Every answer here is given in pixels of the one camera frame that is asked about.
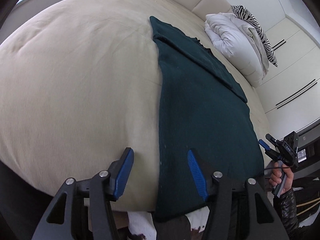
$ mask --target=zebra print pillow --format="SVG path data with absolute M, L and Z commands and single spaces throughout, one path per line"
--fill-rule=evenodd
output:
M 275 56 L 273 49 L 270 45 L 270 42 L 268 41 L 265 33 L 263 32 L 260 24 L 255 19 L 255 17 L 247 10 L 246 7 L 244 7 L 242 5 L 237 5 L 237 6 L 231 5 L 231 9 L 232 9 L 233 13 L 236 15 L 236 17 L 250 23 L 256 29 L 256 31 L 262 41 L 263 47 L 266 51 L 266 54 L 268 56 L 268 60 L 273 65 L 275 65 L 277 67 L 278 66 L 277 59 L 276 59 L 276 56 Z

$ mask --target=black leather jacket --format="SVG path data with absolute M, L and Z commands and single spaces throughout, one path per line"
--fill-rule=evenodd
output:
M 299 228 L 296 199 L 291 188 L 280 198 L 273 198 L 273 207 L 278 213 L 290 240 L 301 240 L 305 229 Z

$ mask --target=mattress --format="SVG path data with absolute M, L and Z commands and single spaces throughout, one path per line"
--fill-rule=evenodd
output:
M 154 210 L 162 81 L 150 16 L 212 50 L 241 85 L 264 138 L 268 120 L 255 89 L 213 47 L 198 16 L 171 0 L 63 0 L 0 45 L 0 160 L 54 195 L 65 179 L 91 178 L 131 147 L 135 162 L 112 207 Z

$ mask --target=hand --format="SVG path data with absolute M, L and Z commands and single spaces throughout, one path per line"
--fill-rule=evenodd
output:
M 285 193 L 291 189 L 292 182 L 293 182 L 293 176 L 294 176 L 294 174 L 290 168 L 283 169 L 283 171 L 285 174 L 287 174 L 287 180 L 284 183 L 284 187 L 283 187 L 280 195 L 282 195 L 283 193 Z M 274 187 L 277 186 L 279 183 L 281 183 L 280 177 L 281 177 L 281 169 L 273 169 L 272 174 L 271 174 L 271 178 L 269 179 L 269 183 Z

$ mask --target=dark green fabric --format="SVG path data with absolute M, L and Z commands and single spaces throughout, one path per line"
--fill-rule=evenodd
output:
M 150 22 L 163 76 L 155 216 L 166 220 L 205 205 L 188 167 L 190 148 L 224 175 L 241 181 L 264 166 L 247 99 L 225 66 L 197 38 L 153 16 Z

